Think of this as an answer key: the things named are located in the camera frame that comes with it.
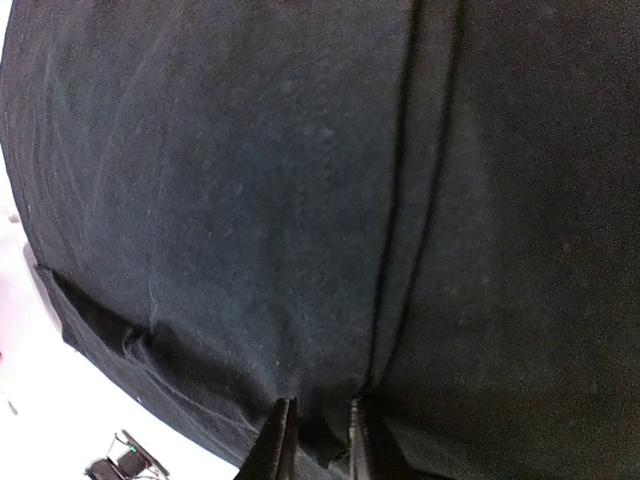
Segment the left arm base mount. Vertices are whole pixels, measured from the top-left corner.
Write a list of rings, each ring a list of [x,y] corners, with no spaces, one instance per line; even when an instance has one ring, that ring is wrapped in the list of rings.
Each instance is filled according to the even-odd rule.
[[[125,451],[113,458],[111,450],[116,443]],[[92,480],[168,479],[170,472],[142,446],[127,430],[114,434],[107,455],[95,460],[84,470]]]

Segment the black t-shirt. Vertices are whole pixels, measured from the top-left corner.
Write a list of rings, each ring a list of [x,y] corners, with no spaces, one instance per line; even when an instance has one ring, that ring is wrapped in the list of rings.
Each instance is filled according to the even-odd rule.
[[[63,340],[240,466],[639,475],[635,1],[16,1],[1,145]]]

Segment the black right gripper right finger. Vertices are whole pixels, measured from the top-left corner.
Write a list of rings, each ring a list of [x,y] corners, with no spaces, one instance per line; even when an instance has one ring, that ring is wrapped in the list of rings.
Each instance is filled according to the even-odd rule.
[[[350,406],[349,478],[374,480],[379,478],[374,435],[379,425],[375,409],[363,399],[354,399]]]

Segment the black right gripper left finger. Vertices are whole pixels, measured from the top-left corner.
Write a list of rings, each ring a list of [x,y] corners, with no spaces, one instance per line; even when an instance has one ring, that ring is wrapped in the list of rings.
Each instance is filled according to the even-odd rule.
[[[295,399],[279,399],[254,446],[239,469],[243,480],[286,480],[294,477]]]

